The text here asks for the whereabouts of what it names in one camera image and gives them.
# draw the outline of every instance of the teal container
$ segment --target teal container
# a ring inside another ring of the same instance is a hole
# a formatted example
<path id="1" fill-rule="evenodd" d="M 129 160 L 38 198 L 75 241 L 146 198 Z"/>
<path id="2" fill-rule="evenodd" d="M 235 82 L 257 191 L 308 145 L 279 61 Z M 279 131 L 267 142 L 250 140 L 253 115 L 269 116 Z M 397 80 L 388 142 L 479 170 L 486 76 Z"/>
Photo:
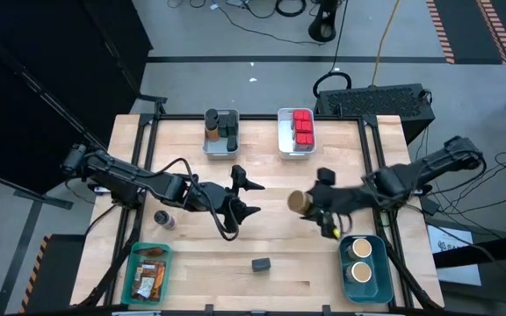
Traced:
<path id="1" fill-rule="evenodd" d="M 347 247 L 355 239 L 365 238 L 372 246 L 372 253 L 364 259 L 353 260 L 347 255 Z M 383 304 L 392 300 L 394 288 L 384 241 L 375 235 L 346 236 L 339 243 L 339 260 L 343 279 L 344 295 L 357 304 Z M 365 262 L 372 270 L 372 277 L 366 283 L 352 282 L 345 276 L 345 269 L 354 262 Z"/>
<path id="2" fill-rule="evenodd" d="M 147 258 L 143 255 L 137 255 L 134 253 L 136 250 L 148 249 L 148 248 L 161 248 L 165 250 L 163 255 L 153 258 Z M 167 291 L 167 285 L 169 283 L 169 273 L 171 270 L 171 260 L 173 259 L 173 250 L 171 247 L 165 244 L 156 244 L 149 242 L 136 242 L 132 246 L 132 251 L 130 252 L 130 257 L 128 258 L 128 267 L 126 268 L 126 277 L 124 279 L 124 287 L 122 289 L 122 296 L 120 297 L 120 301 L 123 304 L 138 304 L 138 305 L 159 305 L 163 302 L 163 297 L 165 296 L 165 292 Z M 143 262 L 144 260 L 157 260 L 165 262 L 165 274 L 163 275 L 163 284 L 161 293 L 159 295 L 159 301 L 140 301 L 138 299 L 133 299 L 131 296 L 132 293 L 132 284 L 134 282 L 134 276 L 136 273 L 136 268 L 138 267 L 138 263 Z"/>

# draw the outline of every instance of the small black block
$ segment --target small black block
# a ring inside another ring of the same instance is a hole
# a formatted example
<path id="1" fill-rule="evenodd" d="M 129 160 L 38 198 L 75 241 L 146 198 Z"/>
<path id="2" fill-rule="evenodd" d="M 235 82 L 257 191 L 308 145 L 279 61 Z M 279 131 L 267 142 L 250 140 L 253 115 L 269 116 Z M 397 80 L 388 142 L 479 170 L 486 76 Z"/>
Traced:
<path id="1" fill-rule="evenodd" d="M 230 113 L 228 115 L 228 136 L 237 135 L 237 115 Z"/>
<path id="2" fill-rule="evenodd" d="M 228 136 L 228 115 L 220 115 L 218 117 L 218 131 L 221 137 Z"/>
<path id="3" fill-rule="evenodd" d="M 335 171 L 319 168 L 317 169 L 317 180 L 325 185 L 335 185 Z"/>
<path id="4" fill-rule="evenodd" d="M 255 259 L 251 261 L 251 265 L 253 266 L 253 272 L 265 271 L 271 268 L 271 259 Z"/>
<path id="5" fill-rule="evenodd" d="M 228 145 L 226 146 L 226 149 L 229 153 L 237 150 L 237 138 L 235 136 L 228 136 Z"/>

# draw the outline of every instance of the cup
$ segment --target cup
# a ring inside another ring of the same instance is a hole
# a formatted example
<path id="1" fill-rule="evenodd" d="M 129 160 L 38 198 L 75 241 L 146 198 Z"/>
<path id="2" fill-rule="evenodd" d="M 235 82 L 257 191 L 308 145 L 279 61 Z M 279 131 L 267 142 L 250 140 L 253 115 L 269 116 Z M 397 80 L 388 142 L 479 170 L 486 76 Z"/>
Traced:
<path id="1" fill-rule="evenodd" d="M 347 279 L 355 283 L 366 283 L 372 277 L 372 269 L 364 262 L 355 262 L 345 269 Z"/>
<path id="2" fill-rule="evenodd" d="M 347 247 L 347 256 L 352 260 L 367 258 L 372 253 L 372 245 L 366 238 L 356 238 Z"/>

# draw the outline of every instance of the clear plastic container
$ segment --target clear plastic container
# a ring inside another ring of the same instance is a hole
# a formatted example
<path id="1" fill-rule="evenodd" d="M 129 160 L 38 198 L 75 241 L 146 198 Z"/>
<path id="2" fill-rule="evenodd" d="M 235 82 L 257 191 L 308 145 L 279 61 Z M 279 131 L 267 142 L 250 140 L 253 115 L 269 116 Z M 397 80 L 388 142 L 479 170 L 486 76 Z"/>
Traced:
<path id="1" fill-rule="evenodd" d="M 357 238 L 367 239 L 372 246 L 372 252 L 364 259 L 353 260 L 347 254 L 347 247 Z M 343 276 L 343 292 L 353 303 L 383 304 L 392 300 L 394 297 L 392 276 L 386 245 L 380 237 L 375 235 L 344 237 L 339 243 L 339 259 L 341 261 L 341 276 Z M 351 281 L 345 276 L 345 269 L 354 262 L 365 262 L 370 266 L 372 277 L 368 282 Z"/>
<path id="2" fill-rule="evenodd" d="M 204 153 L 210 160 L 234 160 L 235 158 L 237 158 L 237 155 L 239 154 L 239 111 L 236 109 L 216 109 L 216 111 L 218 111 L 218 116 L 228 115 L 230 112 L 235 113 L 235 115 L 237 116 L 238 128 L 237 128 L 237 135 L 235 136 L 237 140 L 237 149 L 233 152 L 228 152 L 228 150 L 226 149 L 228 145 L 227 137 L 220 137 L 220 140 L 218 141 L 210 141 L 205 136 L 202 151 L 204 151 Z"/>
<path id="3" fill-rule="evenodd" d="M 295 110 L 309 111 L 312 118 L 312 126 L 314 127 L 314 147 L 308 151 L 294 151 L 293 140 L 293 112 Z M 299 160 L 307 159 L 310 155 L 315 153 L 316 137 L 315 137 L 315 124 L 314 113 L 310 109 L 295 109 L 295 108 L 282 108 L 278 110 L 278 151 L 280 157 L 286 160 Z"/>
<path id="4" fill-rule="evenodd" d="M 149 248 L 161 248 L 165 251 L 163 255 L 153 258 L 147 258 L 142 255 L 138 255 L 135 253 L 136 250 L 149 249 Z M 171 247 L 165 244 L 156 244 L 149 242 L 136 242 L 132 246 L 132 250 L 130 252 L 130 256 L 128 257 L 128 267 L 126 268 L 126 276 L 124 279 L 124 287 L 122 289 L 122 296 L 120 297 L 120 301 L 123 304 L 138 304 L 138 305 L 159 305 L 163 302 L 163 297 L 165 296 L 165 292 L 167 291 L 167 285 L 169 283 L 169 273 L 171 270 L 171 260 L 173 259 L 173 250 Z M 136 268 L 138 267 L 138 263 L 143 262 L 144 260 L 152 260 L 152 261 L 163 261 L 165 262 L 165 272 L 163 274 L 163 283 L 161 287 L 161 292 L 159 295 L 159 301 L 141 301 L 135 298 L 132 298 L 132 284 L 134 281 Z"/>

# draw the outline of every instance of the yellow cable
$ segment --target yellow cable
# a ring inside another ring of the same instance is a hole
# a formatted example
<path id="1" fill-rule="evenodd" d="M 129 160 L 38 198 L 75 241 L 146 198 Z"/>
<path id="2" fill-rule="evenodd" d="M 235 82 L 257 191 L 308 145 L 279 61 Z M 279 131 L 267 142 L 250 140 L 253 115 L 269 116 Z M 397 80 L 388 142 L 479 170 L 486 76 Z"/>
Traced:
<path id="1" fill-rule="evenodd" d="M 376 79 L 376 74 L 378 74 L 378 64 L 380 64 L 380 53 L 382 52 L 382 44 L 384 44 L 384 39 L 387 35 L 387 30 L 389 30 L 390 25 L 392 24 L 392 20 L 394 19 L 395 12 L 397 11 L 397 7 L 400 4 L 400 0 L 395 0 L 394 9 L 392 10 L 392 15 L 390 15 L 389 21 L 387 21 L 386 30 L 382 34 L 382 39 L 379 41 L 378 54 L 376 55 L 376 63 L 374 64 L 374 75 L 372 75 L 372 85 L 374 85 L 374 80 Z"/>

